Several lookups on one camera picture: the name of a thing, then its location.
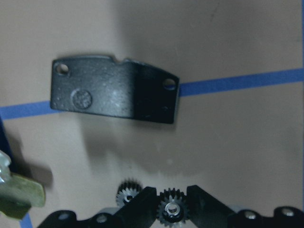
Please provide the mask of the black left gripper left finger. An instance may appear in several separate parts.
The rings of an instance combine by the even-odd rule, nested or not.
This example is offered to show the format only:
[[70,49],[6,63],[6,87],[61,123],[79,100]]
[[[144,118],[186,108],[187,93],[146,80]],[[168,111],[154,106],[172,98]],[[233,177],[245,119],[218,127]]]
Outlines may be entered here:
[[85,220],[78,220],[71,210],[49,214],[39,228],[149,228],[156,220],[157,190],[144,188],[133,200],[116,213],[99,212]]

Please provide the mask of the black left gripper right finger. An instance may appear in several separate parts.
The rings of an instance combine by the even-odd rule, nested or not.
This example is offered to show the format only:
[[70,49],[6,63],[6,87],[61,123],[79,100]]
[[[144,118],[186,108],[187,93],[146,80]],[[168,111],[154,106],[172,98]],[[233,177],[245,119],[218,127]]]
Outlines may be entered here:
[[250,209],[233,211],[197,185],[187,187],[190,220],[198,228],[302,228],[304,212],[282,206],[265,217]]

